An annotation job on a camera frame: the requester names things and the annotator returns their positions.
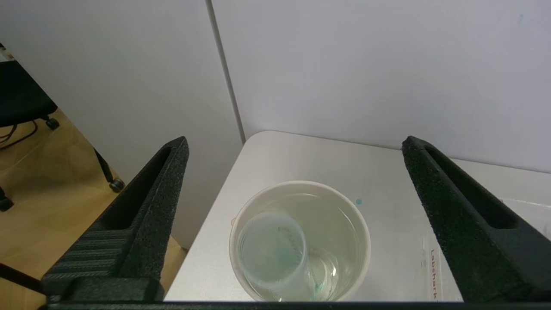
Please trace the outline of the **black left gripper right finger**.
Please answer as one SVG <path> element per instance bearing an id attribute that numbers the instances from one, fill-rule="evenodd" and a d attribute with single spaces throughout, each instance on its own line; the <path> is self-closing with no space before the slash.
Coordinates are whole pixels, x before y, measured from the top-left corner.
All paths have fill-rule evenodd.
<path id="1" fill-rule="evenodd" d="M 543 234 L 427 141 L 408 136 L 402 155 L 464 301 L 550 301 Z"/>

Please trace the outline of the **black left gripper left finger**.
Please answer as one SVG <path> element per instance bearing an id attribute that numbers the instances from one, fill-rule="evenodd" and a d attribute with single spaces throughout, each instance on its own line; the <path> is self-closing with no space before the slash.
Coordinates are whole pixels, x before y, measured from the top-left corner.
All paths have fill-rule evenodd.
<path id="1" fill-rule="evenodd" d="M 179 202 L 189 146 L 173 139 L 45 273 L 48 302 L 152 302 Z"/>

